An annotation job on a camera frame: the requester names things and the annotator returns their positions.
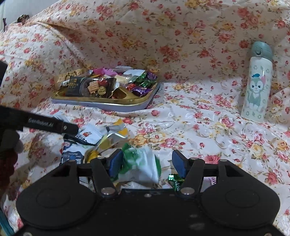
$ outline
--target cartoon cat print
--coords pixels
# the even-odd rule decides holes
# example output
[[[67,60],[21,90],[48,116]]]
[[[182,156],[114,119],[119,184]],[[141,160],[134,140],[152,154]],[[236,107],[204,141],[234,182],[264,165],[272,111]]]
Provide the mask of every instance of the cartoon cat print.
[[[250,93],[248,93],[249,108],[258,111],[261,106],[261,92],[266,82],[265,75],[260,78],[260,74],[254,74],[250,82]]]

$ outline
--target floral fabric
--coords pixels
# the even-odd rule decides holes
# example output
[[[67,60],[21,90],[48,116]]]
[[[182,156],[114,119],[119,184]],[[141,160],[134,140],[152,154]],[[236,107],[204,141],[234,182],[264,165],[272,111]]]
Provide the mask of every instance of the floral fabric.
[[[59,1],[23,26],[9,25],[0,36],[0,59],[9,64],[1,103],[44,115],[62,110],[80,126],[122,118],[130,143],[149,145],[160,158],[159,187],[172,171],[174,149],[207,163],[228,159],[279,195],[274,225],[289,235],[289,7],[284,0]],[[249,49],[258,40],[274,52],[263,124],[239,115]],[[146,110],[106,112],[46,100],[55,76],[116,65],[149,69],[164,80]],[[58,166],[63,142],[60,135],[36,130],[25,130],[21,138],[25,150],[2,198],[14,230],[22,225],[17,196]]]

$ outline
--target green candy wrapper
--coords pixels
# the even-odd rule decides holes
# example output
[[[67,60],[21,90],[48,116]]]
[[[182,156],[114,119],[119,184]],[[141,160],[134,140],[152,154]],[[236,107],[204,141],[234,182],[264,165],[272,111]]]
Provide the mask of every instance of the green candy wrapper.
[[[144,81],[146,81],[146,75],[147,75],[147,71],[145,71],[143,74],[141,74],[135,81],[134,84],[139,85],[141,83],[143,83]]]
[[[155,84],[155,81],[152,82],[150,80],[145,80],[143,83],[141,83],[139,86],[144,88],[151,88]]]
[[[168,183],[174,188],[174,191],[179,191],[184,179],[180,178],[178,174],[168,175]]]

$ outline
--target white wall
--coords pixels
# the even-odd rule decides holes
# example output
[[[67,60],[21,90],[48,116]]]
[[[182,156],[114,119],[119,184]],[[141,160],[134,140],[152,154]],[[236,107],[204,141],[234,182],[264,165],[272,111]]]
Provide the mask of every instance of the white wall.
[[[6,18],[7,25],[17,21],[21,15],[34,16],[58,0],[5,0],[0,6],[0,21]]]

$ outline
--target white water bottle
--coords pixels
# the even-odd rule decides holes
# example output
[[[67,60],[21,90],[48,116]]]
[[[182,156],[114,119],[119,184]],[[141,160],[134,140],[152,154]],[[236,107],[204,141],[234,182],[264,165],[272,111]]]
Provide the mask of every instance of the white water bottle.
[[[272,57],[270,46],[255,42],[251,49],[248,84],[241,116],[254,122],[264,122],[272,81]]]

